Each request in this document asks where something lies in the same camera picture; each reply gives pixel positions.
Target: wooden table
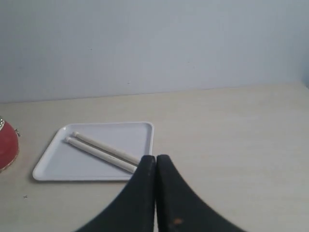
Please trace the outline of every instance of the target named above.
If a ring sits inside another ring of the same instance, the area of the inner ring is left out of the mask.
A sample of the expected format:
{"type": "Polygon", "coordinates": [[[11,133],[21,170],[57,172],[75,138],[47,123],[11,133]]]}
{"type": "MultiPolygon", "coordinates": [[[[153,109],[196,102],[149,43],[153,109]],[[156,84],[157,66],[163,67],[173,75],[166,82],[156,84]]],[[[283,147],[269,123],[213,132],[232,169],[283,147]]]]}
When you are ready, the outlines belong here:
{"type": "Polygon", "coordinates": [[[0,231],[73,231],[125,183],[38,183],[31,175],[69,123],[150,121],[195,192],[249,232],[309,230],[309,90],[301,83],[0,104],[20,154],[0,174],[0,231]]]}

